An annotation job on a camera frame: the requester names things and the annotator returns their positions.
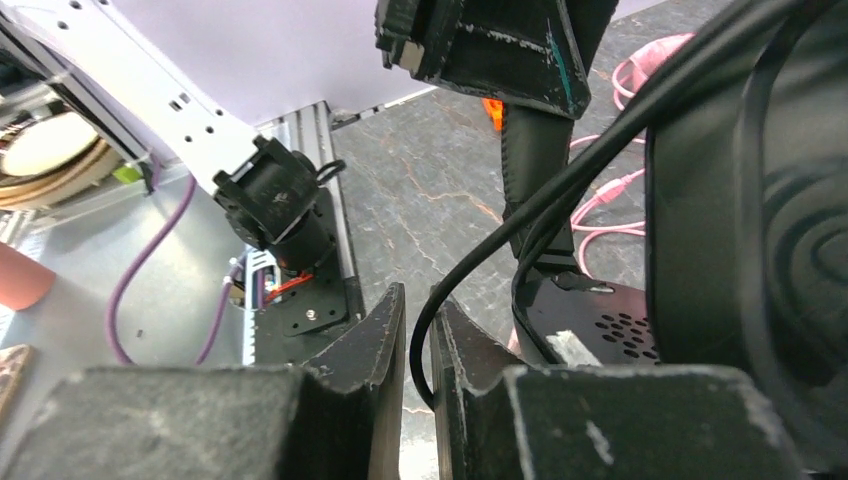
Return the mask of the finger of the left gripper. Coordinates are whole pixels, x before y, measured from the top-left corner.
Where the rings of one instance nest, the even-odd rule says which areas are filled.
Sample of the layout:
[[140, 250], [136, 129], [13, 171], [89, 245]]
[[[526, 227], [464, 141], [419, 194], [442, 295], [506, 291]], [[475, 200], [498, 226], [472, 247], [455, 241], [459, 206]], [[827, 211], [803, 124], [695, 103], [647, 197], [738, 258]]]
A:
[[379, 0], [385, 68], [457, 93], [576, 120], [617, 8], [602, 0]]

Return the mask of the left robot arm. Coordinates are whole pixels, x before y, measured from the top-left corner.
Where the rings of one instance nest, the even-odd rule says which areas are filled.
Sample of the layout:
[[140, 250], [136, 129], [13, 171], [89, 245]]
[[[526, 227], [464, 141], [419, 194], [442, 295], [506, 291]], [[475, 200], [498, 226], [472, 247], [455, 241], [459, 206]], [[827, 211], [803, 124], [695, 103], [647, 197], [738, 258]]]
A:
[[[612, 1], [377, 1], [368, 37], [387, 65], [432, 84], [576, 119]], [[322, 173], [221, 108], [108, 1], [5, 1], [208, 186], [255, 248], [290, 268], [339, 265], [341, 234], [312, 207]], [[119, 367], [59, 384], [9, 479], [395, 479], [405, 328], [392, 284], [362, 319], [291, 366]]]

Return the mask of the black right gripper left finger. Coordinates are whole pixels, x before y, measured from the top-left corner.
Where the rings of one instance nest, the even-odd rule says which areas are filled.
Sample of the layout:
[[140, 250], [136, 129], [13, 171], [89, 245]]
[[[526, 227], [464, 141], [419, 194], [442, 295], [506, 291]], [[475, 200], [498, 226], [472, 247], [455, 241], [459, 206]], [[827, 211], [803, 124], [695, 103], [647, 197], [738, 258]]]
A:
[[46, 397], [7, 479], [395, 479], [405, 289], [302, 364], [95, 367]]

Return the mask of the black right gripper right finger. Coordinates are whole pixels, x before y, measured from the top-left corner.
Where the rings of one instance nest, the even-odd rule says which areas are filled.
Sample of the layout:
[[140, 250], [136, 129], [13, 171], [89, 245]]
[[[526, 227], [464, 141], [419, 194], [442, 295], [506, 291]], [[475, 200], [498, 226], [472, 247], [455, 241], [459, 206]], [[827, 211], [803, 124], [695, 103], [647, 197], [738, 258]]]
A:
[[430, 330], [444, 479], [801, 479], [770, 402], [713, 366], [535, 368], [453, 302]]

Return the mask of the black headphones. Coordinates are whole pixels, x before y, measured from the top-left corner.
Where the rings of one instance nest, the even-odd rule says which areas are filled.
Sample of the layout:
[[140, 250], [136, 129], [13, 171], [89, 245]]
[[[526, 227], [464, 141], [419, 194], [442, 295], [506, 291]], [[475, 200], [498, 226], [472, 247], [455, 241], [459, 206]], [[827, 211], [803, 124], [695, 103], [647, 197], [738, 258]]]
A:
[[847, 474], [847, 5], [744, 1], [599, 148], [647, 133], [655, 366], [746, 375], [809, 472]]

